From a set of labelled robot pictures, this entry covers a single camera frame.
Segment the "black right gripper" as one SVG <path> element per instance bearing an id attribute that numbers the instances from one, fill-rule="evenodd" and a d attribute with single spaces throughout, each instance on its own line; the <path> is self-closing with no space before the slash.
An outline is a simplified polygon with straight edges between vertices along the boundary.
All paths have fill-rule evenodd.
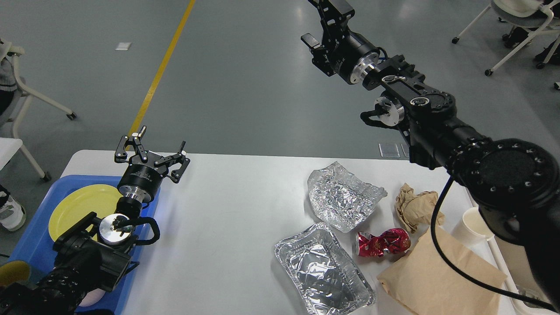
<path id="1" fill-rule="evenodd" d="M 354 8 L 346 0 L 308 2 L 316 8 L 323 29 L 321 42 L 310 33 L 301 36 L 312 55 L 312 64 L 328 77 L 338 74 L 348 84 L 362 82 L 377 66 L 381 50 L 349 30 Z"/>

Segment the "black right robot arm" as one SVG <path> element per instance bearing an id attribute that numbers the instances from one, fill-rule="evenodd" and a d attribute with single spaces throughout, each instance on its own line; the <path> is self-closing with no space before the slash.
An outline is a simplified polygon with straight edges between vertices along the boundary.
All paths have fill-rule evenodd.
<path id="1" fill-rule="evenodd" d="M 346 0 L 312 0 L 323 29 L 318 41 L 301 40 L 312 63 L 326 76 L 338 74 L 347 84 L 367 90 L 384 88 L 395 122 L 381 120 L 390 109 L 376 105 L 360 117 L 366 125 L 398 130 L 409 145 L 411 163 L 431 170 L 444 167 L 450 177 L 430 220 L 430 235 L 443 261 L 468 281 L 510 298 L 559 311 L 559 164 L 542 147 L 517 138 L 494 141 L 457 118 L 453 95 L 424 83 L 424 74 L 396 55 L 378 61 L 384 48 L 348 28 L 354 8 Z M 484 223 L 498 238 L 522 246 L 534 280 L 548 298 L 539 301 L 502 290 L 468 275 L 442 251 L 435 221 L 453 182 L 466 187 L 478 204 Z"/>

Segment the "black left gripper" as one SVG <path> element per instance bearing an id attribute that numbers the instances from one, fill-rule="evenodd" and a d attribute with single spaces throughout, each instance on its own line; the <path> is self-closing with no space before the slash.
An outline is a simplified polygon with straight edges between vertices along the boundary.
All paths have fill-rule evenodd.
<path id="1" fill-rule="evenodd" d="M 186 142 L 182 141 L 178 152 L 169 156 L 160 156 L 153 163 L 154 169 L 148 167 L 150 165 L 148 153 L 141 143 L 146 130 L 147 127 L 142 126 L 138 132 L 130 136 L 123 135 L 114 153 L 115 163 L 127 163 L 127 168 L 117 185 L 119 193 L 141 203 L 150 203 L 154 200 L 163 178 L 178 183 L 191 162 L 184 150 Z M 132 157 L 128 157 L 128 147 L 131 147 L 135 153 Z"/>

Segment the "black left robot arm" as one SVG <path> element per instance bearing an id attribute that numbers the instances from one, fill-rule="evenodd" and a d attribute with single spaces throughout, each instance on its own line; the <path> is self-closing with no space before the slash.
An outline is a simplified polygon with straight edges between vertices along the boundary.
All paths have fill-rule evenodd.
<path id="1" fill-rule="evenodd" d="M 121 137 L 116 163 L 127 165 L 117 185 L 121 197 L 114 213 L 99 218 L 90 212 L 54 242 L 54 267 L 34 286 L 12 283 L 1 291 L 3 315 L 73 315 L 95 289 L 111 292 L 138 266 L 131 252 L 160 239 L 160 228 L 141 211 L 155 198 L 164 178 L 178 183 L 190 159 L 183 141 L 175 154 L 162 156 L 144 149 L 146 126 Z"/>

